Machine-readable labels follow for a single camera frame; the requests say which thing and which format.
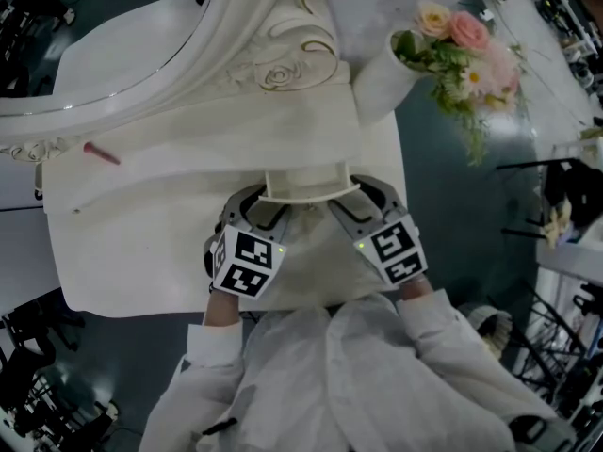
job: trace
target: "white coat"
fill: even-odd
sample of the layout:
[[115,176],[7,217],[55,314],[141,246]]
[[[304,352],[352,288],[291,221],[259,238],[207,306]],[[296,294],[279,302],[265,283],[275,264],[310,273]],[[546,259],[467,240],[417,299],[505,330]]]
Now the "white coat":
[[[444,291],[376,295],[242,326],[191,327],[140,452],[511,452],[518,415],[556,419],[511,376]],[[202,437],[220,420],[235,426]]]

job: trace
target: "pink flower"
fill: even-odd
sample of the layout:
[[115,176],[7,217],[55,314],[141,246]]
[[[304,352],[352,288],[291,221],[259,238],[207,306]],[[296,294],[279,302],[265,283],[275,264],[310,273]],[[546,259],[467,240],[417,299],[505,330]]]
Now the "pink flower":
[[497,93],[512,93],[519,88],[519,60],[513,52],[497,40],[490,40],[482,56],[490,67]]
[[459,11],[450,17],[450,34],[460,47],[485,50],[490,40],[488,29],[468,11]]

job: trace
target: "floor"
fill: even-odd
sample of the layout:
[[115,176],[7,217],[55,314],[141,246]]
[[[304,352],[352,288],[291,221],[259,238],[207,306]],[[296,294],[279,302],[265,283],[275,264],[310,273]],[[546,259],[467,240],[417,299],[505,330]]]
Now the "floor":
[[[117,3],[109,10],[104,8],[106,1],[83,0],[81,5],[106,11],[102,18],[109,18],[122,3],[111,0]],[[462,2],[473,11],[480,4],[480,0]],[[571,75],[566,75],[563,61],[559,61],[560,51],[546,37],[546,25],[530,0],[513,0],[503,6],[489,4],[513,30],[509,39],[515,36],[528,40],[531,71],[525,77],[525,86],[522,78],[528,107],[520,108],[513,118],[491,121],[483,164],[467,165],[457,124],[437,111],[429,96],[429,80],[415,86],[396,114],[410,211],[421,231],[433,284],[446,287],[454,304],[490,297],[523,320],[528,297],[517,290],[520,280],[536,284],[534,242],[505,236],[500,229],[526,226],[524,218],[537,218],[539,204],[534,188],[538,186],[538,174],[533,169],[496,171],[495,167],[546,156],[552,143],[571,140],[583,123],[590,123],[592,110],[586,95],[574,86]],[[77,28],[74,26],[73,32],[79,31]],[[532,40],[532,34],[540,37]],[[544,62],[532,62],[546,52],[550,55],[543,57]],[[546,77],[544,82],[541,73]],[[558,95],[562,91],[570,95]],[[73,335],[80,349],[71,352],[57,344],[56,375],[73,396],[80,396],[86,403],[112,397],[122,409],[120,426],[131,430],[116,432],[106,444],[106,451],[135,451],[139,443],[135,432],[143,430],[151,408],[184,353],[187,325],[199,322],[201,317],[109,319],[82,315],[87,326]]]
[[[52,93],[58,63],[65,49],[80,40],[93,28],[107,20],[134,8],[151,4],[157,0],[61,0],[75,10],[75,21],[71,26],[63,24],[53,31],[50,17],[40,17],[40,27],[34,41],[22,54],[24,65],[30,71],[30,94],[36,89],[40,95]],[[41,81],[48,82],[40,86]]]

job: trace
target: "pink object on table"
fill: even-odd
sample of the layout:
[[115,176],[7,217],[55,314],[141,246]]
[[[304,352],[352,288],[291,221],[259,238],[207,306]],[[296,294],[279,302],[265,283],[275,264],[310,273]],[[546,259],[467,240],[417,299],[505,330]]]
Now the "pink object on table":
[[101,159],[105,160],[106,162],[110,162],[111,164],[115,164],[116,166],[119,166],[121,164],[119,159],[112,156],[110,153],[107,153],[102,149],[97,148],[91,142],[87,142],[86,144],[84,144],[84,153],[94,154],[100,157]]

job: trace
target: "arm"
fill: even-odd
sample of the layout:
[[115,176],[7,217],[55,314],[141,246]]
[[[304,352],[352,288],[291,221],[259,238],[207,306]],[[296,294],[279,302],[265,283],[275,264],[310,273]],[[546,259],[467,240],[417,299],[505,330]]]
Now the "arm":
[[187,450],[192,432],[228,410],[243,376],[242,330],[238,297],[214,291],[203,325],[188,327],[187,354],[149,416],[139,452]]
[[507,424],[520,415],[556,418],[534,392],[505,370],[444,290],[434,293],[425,277],[404,285],[397,304],[419,359],[461,395]]

